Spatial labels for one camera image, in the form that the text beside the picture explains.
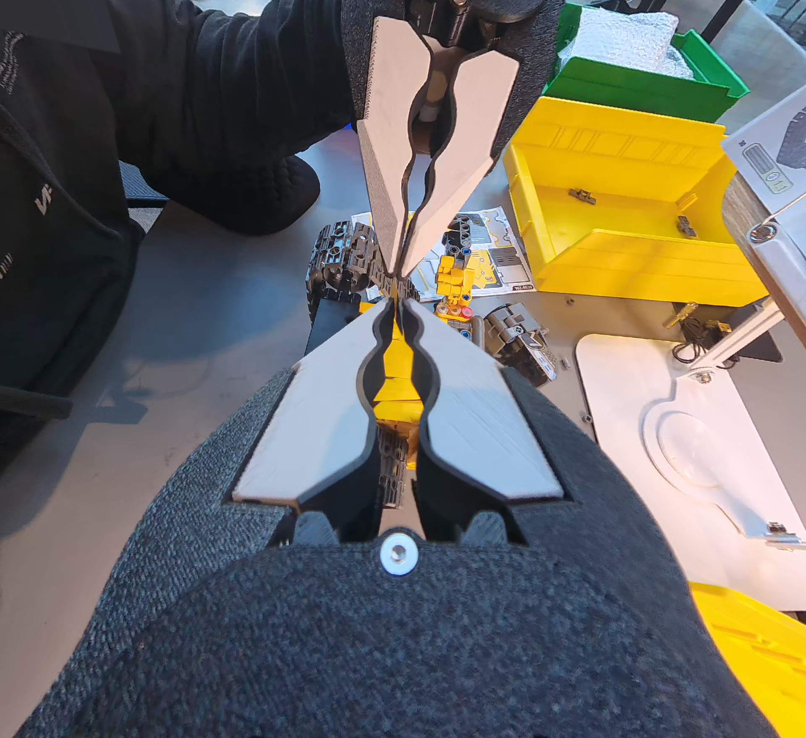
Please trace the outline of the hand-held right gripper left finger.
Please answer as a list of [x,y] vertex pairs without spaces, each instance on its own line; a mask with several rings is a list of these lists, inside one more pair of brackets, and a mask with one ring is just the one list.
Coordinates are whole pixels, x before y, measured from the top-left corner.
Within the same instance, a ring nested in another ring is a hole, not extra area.
[[344,542],[377,536],[380,452],[372,408],[385,381],[394,303],[357,317],[293,368],[233,501],[321,511]]

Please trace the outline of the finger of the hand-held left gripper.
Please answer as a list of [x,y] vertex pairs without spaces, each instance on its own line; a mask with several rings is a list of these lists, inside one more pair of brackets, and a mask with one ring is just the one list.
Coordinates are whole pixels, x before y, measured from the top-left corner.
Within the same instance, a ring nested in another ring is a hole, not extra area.
[[386,270],[396,276],[414,162],[411,124],[427,93],[432,52],[405,20],[378,16],[372,28],[364,117],[357,132],[372,225]]
[[427,169],[426,197],[408,226],[400,277],[426,256],[492,167],[492,146],[518,70],[517,60],[496,50],[458,63],[448,88],[452,127]]

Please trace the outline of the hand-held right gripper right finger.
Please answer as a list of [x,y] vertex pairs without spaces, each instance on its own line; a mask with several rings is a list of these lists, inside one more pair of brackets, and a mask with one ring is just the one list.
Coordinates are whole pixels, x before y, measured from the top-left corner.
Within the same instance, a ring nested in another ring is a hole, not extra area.
[[417,302],[400,303],[413,351],[412,381],[424,408],[413,485],[428,540],[452,542],[480,511],[560,501],[563,486],[509,387],[502,367]]

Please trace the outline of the yellow brick toy robot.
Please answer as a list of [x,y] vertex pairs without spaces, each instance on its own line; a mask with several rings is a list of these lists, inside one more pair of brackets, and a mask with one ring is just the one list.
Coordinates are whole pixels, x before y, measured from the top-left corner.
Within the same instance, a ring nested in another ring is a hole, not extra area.
[[[427,301],[434,303],[434,314],[499,362],[517,369],[533,385],[553,381],[556,362],[545,339],[546,330],[521,302],[501,304],[484,317],[472,310],[476,273],[469,266],[469,219],[457,214],[439,242],[446,249],[435,277],[438,299]],[[385,274],[371,215],[355,215],[325,226],[317,236],[306,275],[312,325],[306,352],[390,291],[391,277]],[[410,279],[401,294],[421,300]],[[395,326],[385,353],[385,382],[373,402],[379,422],[379,488],[384,509],[400,508],[416,465],[422,401],[410,380],[412,364],[412,350]]]

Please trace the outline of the printed sticker sheet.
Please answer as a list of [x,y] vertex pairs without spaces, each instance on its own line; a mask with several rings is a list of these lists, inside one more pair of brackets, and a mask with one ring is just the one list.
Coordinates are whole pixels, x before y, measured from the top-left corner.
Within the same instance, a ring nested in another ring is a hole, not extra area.
[[[529,265],[503,208],[463,211],[462,216],[469,219],[469,266],[476,273],[472,296],[533,291]],[[410,275],[423,302],[438,299],[435,277],[445,249],[445,245],[438,242]]]

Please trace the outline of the person's left forearm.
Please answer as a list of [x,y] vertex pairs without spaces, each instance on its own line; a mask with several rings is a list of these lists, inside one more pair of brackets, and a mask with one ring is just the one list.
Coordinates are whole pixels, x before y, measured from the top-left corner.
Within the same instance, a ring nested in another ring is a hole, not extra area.
[[201,174],[303,151],[354,116],[341,0],[272,0],[258,17],[190,0],[114,0],[118,155]]

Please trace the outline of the white book stand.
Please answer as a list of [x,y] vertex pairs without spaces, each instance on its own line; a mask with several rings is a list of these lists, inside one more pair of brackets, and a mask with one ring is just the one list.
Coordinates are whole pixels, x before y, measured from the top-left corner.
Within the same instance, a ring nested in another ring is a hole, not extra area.
[[590,334],[576,360],[601,448],[683,572],[781,611],[805,604],[804,525],[733,383],[671,342]]

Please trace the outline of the green plastic storage bin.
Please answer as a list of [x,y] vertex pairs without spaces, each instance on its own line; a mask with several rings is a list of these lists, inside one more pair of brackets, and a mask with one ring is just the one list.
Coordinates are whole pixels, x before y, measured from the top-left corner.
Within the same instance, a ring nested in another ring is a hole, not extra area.
[[544,90],[547,97],[714,123],[751,92],[694,30],[676,32],[671,40],[691,68],[692,80],[581,57],[560,67],[559,52],[576,36],[584,7],[588,6],[566,3],[561,12],[554,75]]

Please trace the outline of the white bubble wrap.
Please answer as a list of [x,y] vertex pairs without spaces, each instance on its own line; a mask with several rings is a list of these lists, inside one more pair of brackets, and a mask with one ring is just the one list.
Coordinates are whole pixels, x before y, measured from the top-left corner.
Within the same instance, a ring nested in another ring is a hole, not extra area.
[[581,57],[692,80],[691,68],[671,46],[678,23],[677,16],[663,11],[625,16],[584,7],[576,36],[559,52],[559,66]]

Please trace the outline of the yellow plastic storage bin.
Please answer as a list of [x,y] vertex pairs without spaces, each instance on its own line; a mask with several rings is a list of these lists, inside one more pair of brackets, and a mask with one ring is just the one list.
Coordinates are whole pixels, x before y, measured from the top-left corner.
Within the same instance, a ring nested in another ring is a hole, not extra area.
[[[730,307],[765,297],[723,222],[736,172],[724,137],[714,123],[541,97],[502,158],[537,288]],[[579,188],[596,205],[568,194]]]
[[728,588],[690,583],[731,671],[782,737],[805,736],[805,626]]

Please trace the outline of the open instruction booklet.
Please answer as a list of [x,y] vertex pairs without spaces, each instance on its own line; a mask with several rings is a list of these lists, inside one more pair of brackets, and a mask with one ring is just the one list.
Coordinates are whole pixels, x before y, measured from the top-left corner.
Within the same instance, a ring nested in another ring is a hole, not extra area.
[[805,191],[805,88],[727,137],[722,148],[770,211]]

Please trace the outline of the person's black printed hoodie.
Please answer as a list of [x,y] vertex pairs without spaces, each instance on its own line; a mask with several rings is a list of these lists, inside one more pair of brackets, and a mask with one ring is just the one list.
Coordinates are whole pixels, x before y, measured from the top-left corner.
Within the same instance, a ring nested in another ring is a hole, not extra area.
[[196,156],[178,0],[106,0],[120,53],[2,31],[2,464],[67,398],[123,308],[142,233],[118,161]]

